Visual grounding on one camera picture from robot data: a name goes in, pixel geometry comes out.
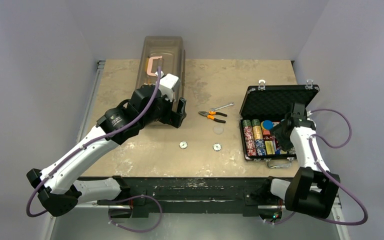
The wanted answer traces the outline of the yellow blue card deck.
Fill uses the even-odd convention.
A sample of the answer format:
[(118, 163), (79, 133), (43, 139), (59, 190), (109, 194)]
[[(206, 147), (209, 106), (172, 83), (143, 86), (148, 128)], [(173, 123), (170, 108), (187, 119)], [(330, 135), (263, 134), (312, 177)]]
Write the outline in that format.
[(266, 155), (280, 154), (280, 150), (277, 149), (276, 143), (273, 140), (265, 140), (264, 145), (265, 145)]

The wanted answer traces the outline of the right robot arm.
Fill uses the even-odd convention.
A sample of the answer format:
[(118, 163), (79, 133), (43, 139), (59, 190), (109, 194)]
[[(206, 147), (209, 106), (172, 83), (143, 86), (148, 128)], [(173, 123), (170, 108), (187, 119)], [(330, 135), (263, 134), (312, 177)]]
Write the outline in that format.
[(260, 196), (268, 204), (279, 198), (287, 210), (326, 219), (331, 212), (339, 181), (324, 163), (317, 141), (315, 123), (307, 117), (303, 103), (293, 103), (284, 120), (270, 133), (284, 151), (295, 150), (299, 169), (291, 181), (271, 177), (270, 184), (261, 189)]

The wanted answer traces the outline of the clear round disc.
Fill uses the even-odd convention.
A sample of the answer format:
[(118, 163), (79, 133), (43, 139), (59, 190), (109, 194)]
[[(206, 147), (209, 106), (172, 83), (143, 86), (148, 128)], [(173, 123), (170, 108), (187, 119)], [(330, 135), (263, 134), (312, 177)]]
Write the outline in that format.
[(213, 132), (217, 135), (221, 135), (224, 132), (224, 125), (223, 124), (217, 124), (213, 127)]

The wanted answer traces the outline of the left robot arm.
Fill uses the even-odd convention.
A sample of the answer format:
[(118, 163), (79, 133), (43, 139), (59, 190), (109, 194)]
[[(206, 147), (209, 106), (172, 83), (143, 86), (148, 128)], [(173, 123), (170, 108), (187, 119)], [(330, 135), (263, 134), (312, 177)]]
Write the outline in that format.
[(155, 85), (143, 85), (131, 98), (107, 110), (90, 132), (65, 156), (42, 170), (33, 168), (27, 179), (35, 188), (28, 200), (37, 197), (44, 211), (54, 217), (71, 211), (77, 204), (129, 199), (130, 188), (122, 177), (81, 177), (97, 160), (135, 137), (147, 125), (160, 122), (179, 128), (186, 117), (186, 99), (169, 101)]

